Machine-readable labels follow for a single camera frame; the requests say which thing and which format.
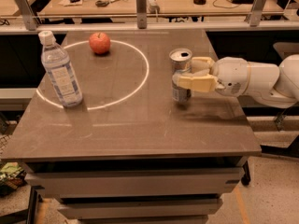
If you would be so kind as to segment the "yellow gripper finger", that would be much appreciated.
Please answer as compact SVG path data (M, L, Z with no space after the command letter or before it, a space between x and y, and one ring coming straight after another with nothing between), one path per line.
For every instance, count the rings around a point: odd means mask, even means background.
M191 71L195 75L205 76L210 72L213 64L214 60L210 57L193 57L191 59Z
M211 92L216 89L218 80L216 77L207 74L205 76L184 76L176 74L176 85L191 91Z

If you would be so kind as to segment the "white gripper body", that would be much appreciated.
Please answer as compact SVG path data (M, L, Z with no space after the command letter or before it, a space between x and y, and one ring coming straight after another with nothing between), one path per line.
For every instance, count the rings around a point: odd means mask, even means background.
M242 58L225 57L213 64L211 74L218 79L216 92L238 97L248 84L248 62Z

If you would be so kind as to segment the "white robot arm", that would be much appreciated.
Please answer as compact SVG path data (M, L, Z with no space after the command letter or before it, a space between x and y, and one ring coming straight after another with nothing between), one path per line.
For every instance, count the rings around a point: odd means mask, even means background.
M288 108L299 101L298 56L291 55L280 65L224 57L194 57L191 70L175 73L174 83L187 90L213 92L223 96L249 96L255 102Z

